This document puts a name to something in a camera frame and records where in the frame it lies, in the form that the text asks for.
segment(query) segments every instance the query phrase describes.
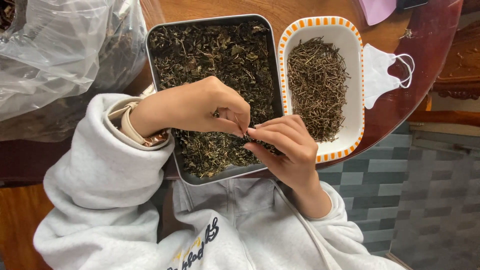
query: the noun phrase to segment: plastic bag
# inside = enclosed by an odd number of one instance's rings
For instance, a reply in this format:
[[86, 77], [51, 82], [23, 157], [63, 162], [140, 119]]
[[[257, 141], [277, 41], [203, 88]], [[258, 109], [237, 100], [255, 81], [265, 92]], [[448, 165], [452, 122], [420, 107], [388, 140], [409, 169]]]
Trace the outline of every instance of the plastic bag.
[[121, 92], [142, 70], [138, 0], [17, 0], [0, 34], [0, 141], [60, 141], [88, 102]]

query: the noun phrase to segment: person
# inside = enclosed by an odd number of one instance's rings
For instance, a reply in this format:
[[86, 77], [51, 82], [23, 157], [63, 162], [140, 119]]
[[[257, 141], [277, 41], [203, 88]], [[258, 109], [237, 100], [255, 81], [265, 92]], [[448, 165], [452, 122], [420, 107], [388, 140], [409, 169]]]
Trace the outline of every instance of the person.
[[[55, 208], [37, 228], [35, 248], [59, 270], [403, 269], [361, 244], [342, 198], [319, 181], [317, 144], [299, 116], [249, 124], [249, 104], [215, 77], [145, 99], [94, 97], [71, 149], [45, 175]], [[157, 242], [159, 213], [149, 199], [173, 151], [170, 128], [272, 144], [285, 155], [244, 147], [278, 180], [173, 181]]]

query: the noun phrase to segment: round wooden table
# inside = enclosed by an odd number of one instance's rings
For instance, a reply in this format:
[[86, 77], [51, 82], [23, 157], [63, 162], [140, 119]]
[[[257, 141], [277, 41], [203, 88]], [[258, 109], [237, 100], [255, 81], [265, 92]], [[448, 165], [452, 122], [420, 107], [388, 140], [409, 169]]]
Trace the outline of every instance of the round wooden table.
[[[198, 18], [256, 13], [264, 16], [274, 29], [276, 42], [293, 21], [311, 16], [336, 15], [349, 19], [359, 30], [363, 43], [388, 53], [407, 53], [415, 61], [412, 84], [383, 94], [374, 107], [365, 111], [365, 132], [357, 149], [345, 158], [320, 163], [324, 168], [347, 160], [375, 145], [400, 125], [421, 102], [440, 73], [452, 43], [462, 0], [429, 0], [426, 5], [401, 13], [393, 13], [385, 21], [368, 26], [359, 0], [141, 0], [148, 28], [165, 22]], [[405, 29], [411, 38], [401, 38]], [[397, 63], [391, 75], [405, 78], [405, 68]], [[126, 90], [136, 94], [151, 84], [148, 65]], [[59, 143], [29, 141], [0, 142], [0, 181], [8, 184], [41, 182], [46, 170], [68, 149], [69, 140]], [[166, 177], [178, 179], [172, 159], [164, 169]], [[246, 177], [271, 176], [268, 170]]]

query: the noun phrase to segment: beige watch strap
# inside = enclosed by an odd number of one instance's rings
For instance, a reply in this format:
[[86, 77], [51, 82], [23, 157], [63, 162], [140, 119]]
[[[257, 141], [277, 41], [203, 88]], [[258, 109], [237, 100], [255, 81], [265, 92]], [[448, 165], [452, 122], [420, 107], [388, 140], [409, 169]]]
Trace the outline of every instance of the beige watch strap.
[[110, 120], [115, 119], [122, 115], [121, 118], [121, 127], [125, 135], [127, 135], [130, 139], [134, 140], [136, 143], [143, 145], [145, 140], [138, 132], [132, 127], [130, 123], [130, 113], [132, 112], [135, 107], [137, 107], [138, 101], [130, 102], [125, 107], [120, 110], [116, 110], [108, 115]]

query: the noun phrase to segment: white face mask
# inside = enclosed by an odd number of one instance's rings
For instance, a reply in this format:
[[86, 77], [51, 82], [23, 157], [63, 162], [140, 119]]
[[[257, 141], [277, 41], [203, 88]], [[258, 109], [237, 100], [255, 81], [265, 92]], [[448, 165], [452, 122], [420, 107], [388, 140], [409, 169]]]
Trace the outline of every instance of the white face mask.
[[[401, 57], [410, 57], [413, 67], [411, 68]], [[408, 68], [408, 78], [400, 81], [397, 77], [388, 74], [388, 67], [399, 59]], [[364, 93], [365, 93], [365, 108], [371, 109], [377, 98], [390, 90], [407, 88], [412, 81], [412, 73], [415, 69], [415, 63], [408, 54], [395, 55], [392, 53], [383, 52], [370, 44], [363, 47], [363, 73], [364, 79]]]

